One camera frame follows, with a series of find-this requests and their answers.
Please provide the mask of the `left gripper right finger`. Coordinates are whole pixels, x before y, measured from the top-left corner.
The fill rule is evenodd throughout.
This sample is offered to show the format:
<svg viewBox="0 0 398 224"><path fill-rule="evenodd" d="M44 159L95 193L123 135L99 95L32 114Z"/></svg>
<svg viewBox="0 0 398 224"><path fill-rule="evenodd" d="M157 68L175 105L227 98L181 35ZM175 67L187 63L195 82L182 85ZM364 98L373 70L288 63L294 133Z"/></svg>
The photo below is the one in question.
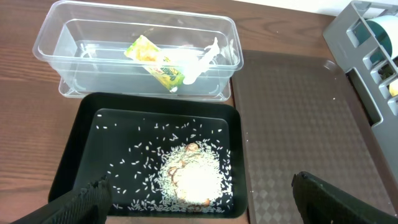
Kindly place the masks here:
<svg viewBox="0 0 398 224"><path fill-rule="evenodd" d="M293 176L292 191L304 224L397 224L397 217L309 172L301 171Z"/></svg>

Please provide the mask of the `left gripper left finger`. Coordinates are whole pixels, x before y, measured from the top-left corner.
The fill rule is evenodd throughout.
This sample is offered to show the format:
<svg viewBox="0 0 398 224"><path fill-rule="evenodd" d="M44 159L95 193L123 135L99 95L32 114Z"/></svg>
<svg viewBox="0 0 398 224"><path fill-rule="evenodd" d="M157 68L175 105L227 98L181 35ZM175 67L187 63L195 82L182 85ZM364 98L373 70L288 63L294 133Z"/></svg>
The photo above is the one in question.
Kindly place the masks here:
<svg viewBox="0 0 398 224"><path fill-rule="evenodd" d="M12 224L104 224L112 206L111 186L103 176L71 190Z"/></svg>

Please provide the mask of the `yellow plate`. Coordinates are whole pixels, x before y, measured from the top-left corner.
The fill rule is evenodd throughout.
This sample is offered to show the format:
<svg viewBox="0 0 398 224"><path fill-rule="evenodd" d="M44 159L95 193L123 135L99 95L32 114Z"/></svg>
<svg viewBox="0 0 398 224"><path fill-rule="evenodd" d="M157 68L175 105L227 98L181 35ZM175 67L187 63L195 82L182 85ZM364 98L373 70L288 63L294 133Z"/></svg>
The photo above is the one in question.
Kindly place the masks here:
<svg viewBox="0 0 398 224"><path fill-rule="evenodd" d="M398 95L398 79L395 79L389 84L389 93L391 94L391 96Z"/></svg>

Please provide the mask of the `green orange snack wrapper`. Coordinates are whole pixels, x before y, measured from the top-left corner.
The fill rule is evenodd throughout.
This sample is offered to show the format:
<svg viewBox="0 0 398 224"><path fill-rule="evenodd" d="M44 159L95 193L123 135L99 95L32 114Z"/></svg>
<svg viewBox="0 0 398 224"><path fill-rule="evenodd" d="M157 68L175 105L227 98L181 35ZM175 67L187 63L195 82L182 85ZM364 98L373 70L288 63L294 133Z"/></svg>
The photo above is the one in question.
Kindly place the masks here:
<svg viewBox="0 0 398 224"><path fill-rule="evenodd" d="M178 90L185 78L180 70L170 65L172 61L163 53L162 49L144 35L140 35L124 51L124 55L141 63L144 69L171 93Z"/></svg>

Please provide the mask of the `clear plastic wrapper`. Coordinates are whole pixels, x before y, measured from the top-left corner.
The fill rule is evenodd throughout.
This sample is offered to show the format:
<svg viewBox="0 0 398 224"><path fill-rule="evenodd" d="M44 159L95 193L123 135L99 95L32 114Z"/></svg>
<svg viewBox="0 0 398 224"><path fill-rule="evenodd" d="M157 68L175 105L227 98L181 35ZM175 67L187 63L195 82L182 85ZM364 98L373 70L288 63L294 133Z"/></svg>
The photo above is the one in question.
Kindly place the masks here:
<svg viewBox="0 0 398 224"><path fill-rule="evenodd" d="M184 64L180 69L185 76L183 80L184 85L193 84L211 66L234 65L239 61L238 54L234 49L233 39L227 45L221 47L218 44L218 39L215 37L213 43L203 50L180 47L176 49L163 49L163 51L172 62Z"/></svg>

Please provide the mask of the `light blue bowl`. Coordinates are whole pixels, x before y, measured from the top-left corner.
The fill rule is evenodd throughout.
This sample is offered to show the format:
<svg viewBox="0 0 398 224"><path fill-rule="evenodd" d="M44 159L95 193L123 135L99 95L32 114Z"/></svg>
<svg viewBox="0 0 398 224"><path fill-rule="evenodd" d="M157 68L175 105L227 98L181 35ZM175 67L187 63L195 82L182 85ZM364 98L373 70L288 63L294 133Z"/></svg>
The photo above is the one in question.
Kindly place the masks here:
<svg viewBox="0 0 398 224"><path fill-rule="evenodd" d="M375 34L377 41L384 47L391 59L397 57L397 16L381 16L366 20L369 28ZM363 24L358 24L354 29L354 34L358 39L359 44L362 44L369 34ZM370 56L372 63L383 60L382 53L377 50L374 55Z"/></svg>

